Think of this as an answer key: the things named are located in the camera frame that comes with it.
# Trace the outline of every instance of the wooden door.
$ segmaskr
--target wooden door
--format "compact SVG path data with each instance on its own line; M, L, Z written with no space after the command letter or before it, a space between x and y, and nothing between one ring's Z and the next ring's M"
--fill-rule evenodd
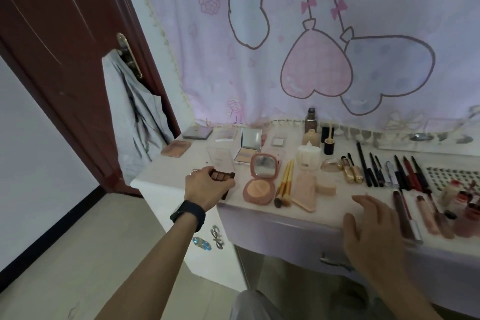
M179 129L131 1L0 0L0 5L4 59L100 184L110 192L138 194L123 183L101 62L119 48L118 32L127 37L144 84L162 96L175 136Z

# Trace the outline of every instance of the white wall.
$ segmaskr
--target white wall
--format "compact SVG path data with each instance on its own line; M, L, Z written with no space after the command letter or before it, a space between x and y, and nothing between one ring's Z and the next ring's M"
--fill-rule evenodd
M145 0L131 0L141 29L147 40L148 46L155 61L156 68L160 74L166 94L172 105L173 112L177 118L178 125L182 132L189 129L195 123L195 116L185 97L180 85L175 65L171 61L169 49L165 46L160 29L154 26L155 19L150 16L150 8L145 4Z
M98 185L0 58L0 271Z

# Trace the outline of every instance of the gray towel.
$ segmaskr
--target gray towel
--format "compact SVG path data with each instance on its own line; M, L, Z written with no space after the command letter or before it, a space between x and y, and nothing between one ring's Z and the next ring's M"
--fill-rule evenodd
M112 115L118 162L127 185L173 141L162 111L152 95L123 62L117 50L102 59L106 93Z

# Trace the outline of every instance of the pink bow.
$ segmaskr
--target pink bow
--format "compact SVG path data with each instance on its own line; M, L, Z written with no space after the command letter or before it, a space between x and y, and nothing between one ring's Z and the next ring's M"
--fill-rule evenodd
M317 0L309 0L308 2L302 1L301 2L301 13L302 13L302 15L305 14L308 7L316 7L316 6L317 6Z
M330 9L330 13L332 13L333 20L337 20L337 16L343 10L347 10L349 6L345 3L344 0L338 0L338 7Z

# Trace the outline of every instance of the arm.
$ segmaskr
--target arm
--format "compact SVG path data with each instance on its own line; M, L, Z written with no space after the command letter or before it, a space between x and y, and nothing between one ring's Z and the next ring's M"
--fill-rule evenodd
M213 181L209 176L212 169L205 167L185 179L185 200L200 205L205 211L213 208L235 186L235 181L231 179ZM197 225L193 214L182 214L123 282L95 320L159 320Z
M371 196L353 196L363 206L363 227L352 214L343 220L345 252L398 320L442 320L408 279L397 213Z

